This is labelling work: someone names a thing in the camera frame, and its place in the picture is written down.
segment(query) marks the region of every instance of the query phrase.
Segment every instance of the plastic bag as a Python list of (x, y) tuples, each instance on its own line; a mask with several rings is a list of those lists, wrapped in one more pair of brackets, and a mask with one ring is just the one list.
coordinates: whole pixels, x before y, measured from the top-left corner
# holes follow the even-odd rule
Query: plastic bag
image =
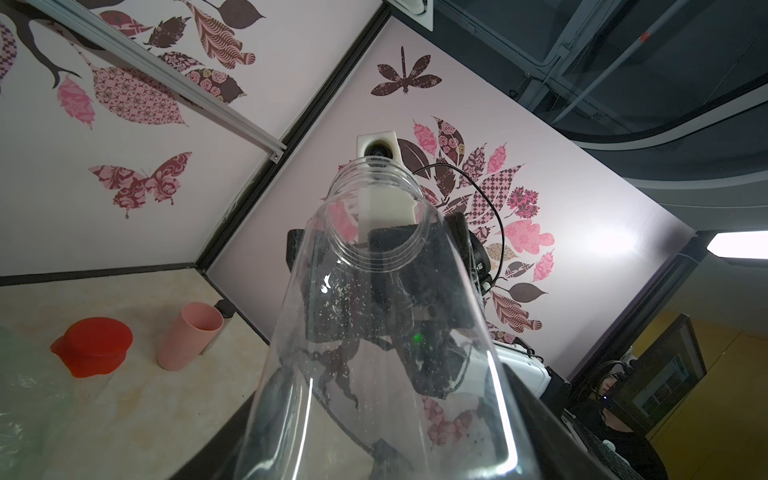
[(0, 480), (42, 477), (74, 414), (74, 382), (44, 346), (0, 328)]

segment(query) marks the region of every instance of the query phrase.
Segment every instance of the dragonfly decal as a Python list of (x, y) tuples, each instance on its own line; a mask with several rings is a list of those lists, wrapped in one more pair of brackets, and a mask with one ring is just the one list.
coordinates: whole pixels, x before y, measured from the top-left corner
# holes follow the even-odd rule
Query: dragonfly decal
[(389, 65), (380, 64), (379, 73), (387, 80), (392, 81), (385, 81), (382, 84), (376, 85), (376, 87), (371, 90), (371, 95), (383, 97), (395, 93), (400, 88), (402, 88), (402, 93), (407, 94), (408, 87), (430, 88), (442, 81), (442, 78), (435, 75), (422, 75), (419, 77), (419, 75), (427, 69), (431, 55), (424, 55), (417, 60), (416, 63), (413, 64), (411, 74), (407, 77), (406, 50), (403, 47), (400, 47), (400, 56), (402, 58), (402, 77)]

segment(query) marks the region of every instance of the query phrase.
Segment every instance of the butterfly decal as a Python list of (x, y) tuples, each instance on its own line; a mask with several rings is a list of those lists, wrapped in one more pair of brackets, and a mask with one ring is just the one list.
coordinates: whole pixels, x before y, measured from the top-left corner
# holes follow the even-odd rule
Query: butterfly decal
[(445, 445), (448, 440), (456, 443), (467, 434), (472, 418), (475, 416), (475, 410), (465, 410), (449, 422), (445, 419), (445, 412), (442, 407), (435, 400), (425, 396), (422, 397), (422, 403), (424, 404), (424, 413), (432, 423), (427, 429), (432, 445)]
[(164, 162), (154, 173), (145, 177), (130, 168), (113, 167), (111, 165), (99, 165), (88, 169), (96, 175), (104, 187), (109, 190), (117, 190), (112, 203), (125, 209), (125, 218), (128, 212), (134, 208), (141, 208), (147, 201), (147, 194), (154, 194), (154, 200), (161, 202), (170, 198), (170, 204), (174, 204), (173, 196), (181, 186), (175, 177), (184, 172), (192, 152), (178, 154)]
[(395, 93), (400, 88), (402, 88), (402, 93), (407, 94), (408, 87), (430, 88), (442, 81), (442, 78), (436, 77), (435, 75), (423, 75), (419, 77), (419, 75), (427, 69), (431, 55), (424, 55), (417, 60), (416, 63), (413, 64), (411, 74), (407, 77), (406, 50), (403, 47), (400, 47), (400, 56), (402, 58), (402, 77), (389, 65), (380, 64), (379, 73), (384, 78), (392, 81), (385, 81), (382, 84), (376, 85), (376, 87), (371, 90), (371, 95), (383, 97), (384, 95)]

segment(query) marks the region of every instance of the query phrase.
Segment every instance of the white device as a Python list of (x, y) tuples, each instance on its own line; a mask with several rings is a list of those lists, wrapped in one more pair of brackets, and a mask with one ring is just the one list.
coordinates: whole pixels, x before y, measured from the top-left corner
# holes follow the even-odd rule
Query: white device
[(525, 348), (520, 345), (496, 345), (498, 359), (509, 366), (512, 372), (531, 390), (536, 398), (540, 398), (549, 386), (551, 377), (547, 368), (539, 359), (530, 357)]

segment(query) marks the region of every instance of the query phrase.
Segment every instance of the ceiling light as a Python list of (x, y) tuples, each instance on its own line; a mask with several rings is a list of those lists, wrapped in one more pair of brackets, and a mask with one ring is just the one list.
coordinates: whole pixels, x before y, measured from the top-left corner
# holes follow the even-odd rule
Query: ceiling light
[(768, 230), (718, 233), (707, 250), (718, 257), (768, 260)]

